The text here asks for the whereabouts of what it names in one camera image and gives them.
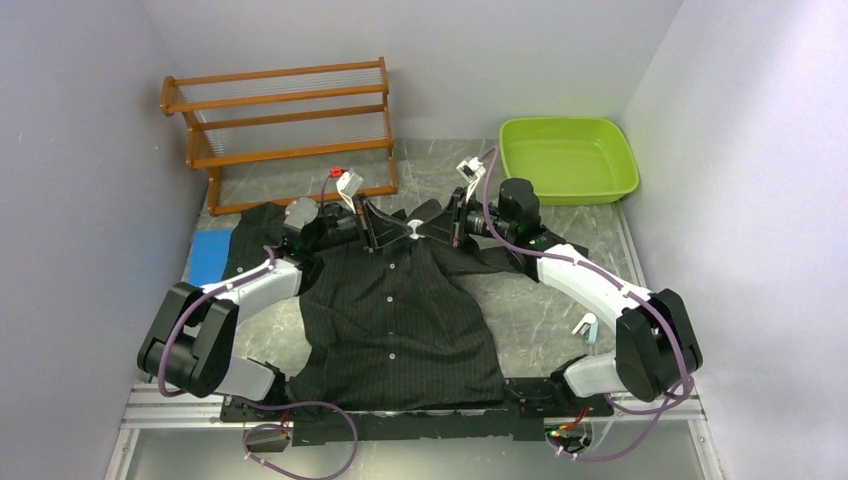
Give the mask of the black pinstriped shirt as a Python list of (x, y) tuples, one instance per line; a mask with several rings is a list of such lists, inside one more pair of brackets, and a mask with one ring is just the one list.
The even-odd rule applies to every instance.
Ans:
[(404, 411), (504, 400), (494, 335), (463, 278), (512, 277), (529, 287), (506, 249), (406, 238), (368, 251), (356, 232), (310, 227), (299, 235), (281, 206), (265, 203), (241, 215), (225, 274), (258, 265), (267, 247), (284, 246), (313, 267), (298, 296), (310, 352), (286, 384), (291, 401)]

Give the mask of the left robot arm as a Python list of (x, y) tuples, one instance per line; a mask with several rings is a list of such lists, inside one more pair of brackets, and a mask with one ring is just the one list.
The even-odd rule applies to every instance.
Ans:
[(166, 293), (139, 350), (137, 364), (160, 394), (229, 396), (263, 420), (286, 406), (286, 378), (277, 367), (234, 355), (238, 325), (279, 301), (304, 294), (317, 281), (318, 254), (351, 242), (368, 252), (417, 234), (417, 222), (388, 215), (356, 194), (344, 204), (300, 198), (285, 209), (278, 245), (231, 278), (203, 286), (186, 282)]

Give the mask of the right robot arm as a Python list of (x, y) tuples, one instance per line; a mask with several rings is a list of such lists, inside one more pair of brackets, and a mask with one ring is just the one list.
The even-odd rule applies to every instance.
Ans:
[(555, 410), (575, 414), (597, 395), (628, 392), (652, 402), (691, 391), (703, 355), (679, 294), (652, 292), (590, 261), (542, 223), (528, 180), (503, 181), (495, 204), (478, 200), (474, 190), (457, 188), (446, 206), (409, 221), (410, 233), (455, 248), (474, 236), (492, 238), (511, 266), (577, 301), (614, 334), (613, 352), (574, 359), (553, 372)]

